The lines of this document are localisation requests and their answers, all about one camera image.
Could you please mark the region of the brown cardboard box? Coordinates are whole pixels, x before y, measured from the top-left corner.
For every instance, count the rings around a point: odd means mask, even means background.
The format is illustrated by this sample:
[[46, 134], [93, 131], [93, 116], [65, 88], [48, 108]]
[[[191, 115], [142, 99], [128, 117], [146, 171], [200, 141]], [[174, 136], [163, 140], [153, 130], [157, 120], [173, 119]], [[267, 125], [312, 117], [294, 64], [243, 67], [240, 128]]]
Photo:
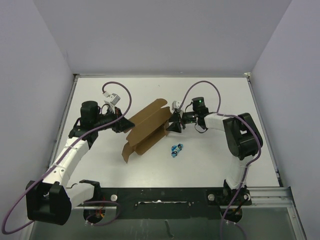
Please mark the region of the brown cardboard box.
[[143, 155], [169, 134], [167, 128], [172, 113], [167, 103], [167, 100], [157, 98], [129, 119], [135, 126], [125, 131], [127, 143], [121, 155], [126, 163], [132, 153]]

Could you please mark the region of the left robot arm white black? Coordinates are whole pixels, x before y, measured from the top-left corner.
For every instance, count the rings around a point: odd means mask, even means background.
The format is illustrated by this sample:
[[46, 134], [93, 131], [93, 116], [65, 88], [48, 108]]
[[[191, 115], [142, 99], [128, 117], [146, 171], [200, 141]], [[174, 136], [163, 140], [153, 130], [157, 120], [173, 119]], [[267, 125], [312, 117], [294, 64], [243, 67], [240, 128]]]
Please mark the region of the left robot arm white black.
[[27, 217], [32, 221], [64, 225], [72, 209], [87, 202], [91, 206], [103, 200], [98, 181], [81, 180], [72, 188], [68, 182], [83, 156], [91, 149], [99, 131], [112, 129], [122, 133], [135, 125], [116, 107], [102, 114], [95, 101], [81, 104], [80, 117], [70, 131], [66, 144], [43, 179], [26, 186]]

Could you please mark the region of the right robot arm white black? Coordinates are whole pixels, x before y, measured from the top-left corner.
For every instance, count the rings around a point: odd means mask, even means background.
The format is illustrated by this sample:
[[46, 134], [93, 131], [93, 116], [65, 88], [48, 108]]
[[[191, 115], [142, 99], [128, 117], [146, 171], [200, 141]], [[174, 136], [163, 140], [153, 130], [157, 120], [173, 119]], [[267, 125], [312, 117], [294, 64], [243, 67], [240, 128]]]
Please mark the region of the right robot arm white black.
[[249, 163], [262, 151], [263, 139], [252, 116], [249, 113], [231, 115], [210, 112], [203, 97], [191, 100], [192, 111], [183, 111], [181, 105], [180, 101], [172, 103], [167, 131], [181, 133], [187, 124], [195, 124], [204, 132], [214, 129], [225, 133], [227, 147], [234, 160], [224, 181], [227, 188], [223, 190], [222, 198], [226, 203], [234, 204], [241, 197], [238, 188], [246, 185]]

